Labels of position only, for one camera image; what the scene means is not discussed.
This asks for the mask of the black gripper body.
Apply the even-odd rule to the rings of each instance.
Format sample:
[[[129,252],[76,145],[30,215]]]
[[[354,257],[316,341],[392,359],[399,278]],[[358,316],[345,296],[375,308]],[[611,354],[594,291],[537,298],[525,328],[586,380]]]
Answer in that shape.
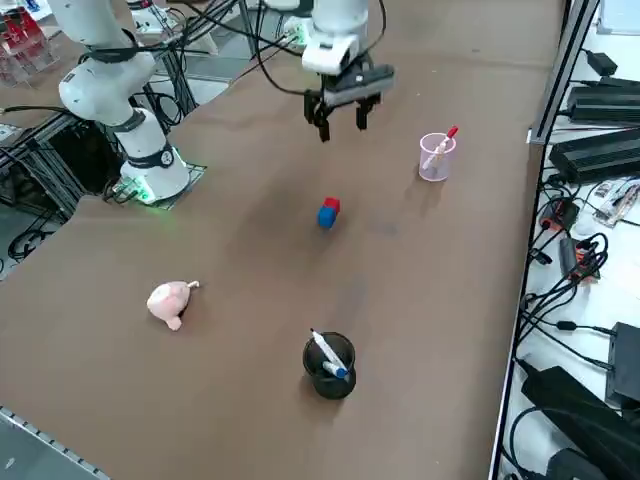
[[[371,84],[375,72],[371,69],[370,58],[357,57],[341,73],[335,75],[322,74],[321,88],[325,91],[343,91]]]

